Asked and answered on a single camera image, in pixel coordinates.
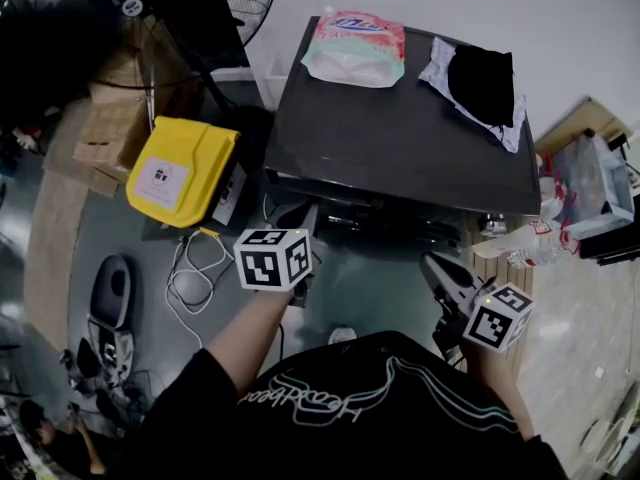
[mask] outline yellow lid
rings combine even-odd
[[[200,222],[240,135],[197,121],[159,116],[127,182],[136,210],[186,228]]]

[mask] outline white label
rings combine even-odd
[[[247,175],[244,173],[244,169],[240,167],[240,164],[236,164],[212,215],[214,219],[225,226],[229,224],[231,220],[231,215],[238,204],[238,199],[240,199],[240,193],[242,192],[242,187],[246,179]]]
[[[189,176],[189,169],[161,158],[149,157],[133,193],[150,203],[173,210]]]

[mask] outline white shoe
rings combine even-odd
[[[329,345],[355,340],[358,337],[353,327],[336,327],[329,336]]]

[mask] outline person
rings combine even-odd
[[[77,414],[70,419],[70,432],[57,429],[32,400],[20,406],[20,423],[27,435],[61,468],[78,478],[101,478],[117,449],[117,442],[87,430]]]
[[[467,374],[386,331],[258,377],[290,297],[258,293],[197,352],[106,478],[567,478],[499,354],[465,345]]]

